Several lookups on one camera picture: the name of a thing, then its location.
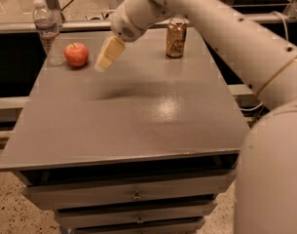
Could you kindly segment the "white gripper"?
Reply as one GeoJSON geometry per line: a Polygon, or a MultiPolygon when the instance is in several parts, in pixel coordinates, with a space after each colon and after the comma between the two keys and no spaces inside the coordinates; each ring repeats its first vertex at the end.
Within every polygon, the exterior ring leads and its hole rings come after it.
{"type": "Polygon", "coordinates": [[[122,54],[125,41],[133,42],[145,33],[147,9],[148,4],[144,1],[127,0],[110,16],[111,30],[117,36],[105,39],[94,65],[96,71],[105,71],[122,54]]]}

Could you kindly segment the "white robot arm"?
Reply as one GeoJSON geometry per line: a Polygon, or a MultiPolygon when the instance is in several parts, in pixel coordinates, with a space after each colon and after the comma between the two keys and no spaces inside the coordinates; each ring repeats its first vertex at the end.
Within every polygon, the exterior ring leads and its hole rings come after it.
{"type": "Polygon", "coordinates": [[[96,68],[154,23],[185,17],[269,112],[244,139],[237,165],[235,234],[297,234],[297,46],[219,0],[126,0],[96,68]]]}

